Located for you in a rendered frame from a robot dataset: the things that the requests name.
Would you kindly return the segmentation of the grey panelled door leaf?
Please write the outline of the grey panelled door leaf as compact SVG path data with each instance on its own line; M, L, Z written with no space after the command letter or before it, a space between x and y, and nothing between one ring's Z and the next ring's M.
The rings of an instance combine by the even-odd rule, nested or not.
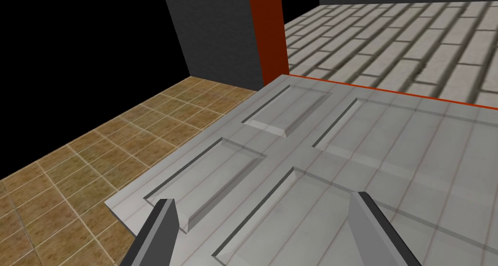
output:
M498 109L281 75L106 205L173 199L170 266L363 266L353 191L422 266L498 266Z

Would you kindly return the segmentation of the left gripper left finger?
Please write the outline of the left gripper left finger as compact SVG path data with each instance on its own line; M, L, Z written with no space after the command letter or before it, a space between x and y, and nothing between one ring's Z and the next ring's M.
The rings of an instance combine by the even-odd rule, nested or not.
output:
M179 221L173 199L161 199L134 239L119 266L169 266Z

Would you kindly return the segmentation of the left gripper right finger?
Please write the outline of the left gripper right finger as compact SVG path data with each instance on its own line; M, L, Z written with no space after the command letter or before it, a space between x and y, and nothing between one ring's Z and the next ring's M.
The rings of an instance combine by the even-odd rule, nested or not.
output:
M364 266L422 266L367 192L350 193L347 221Z

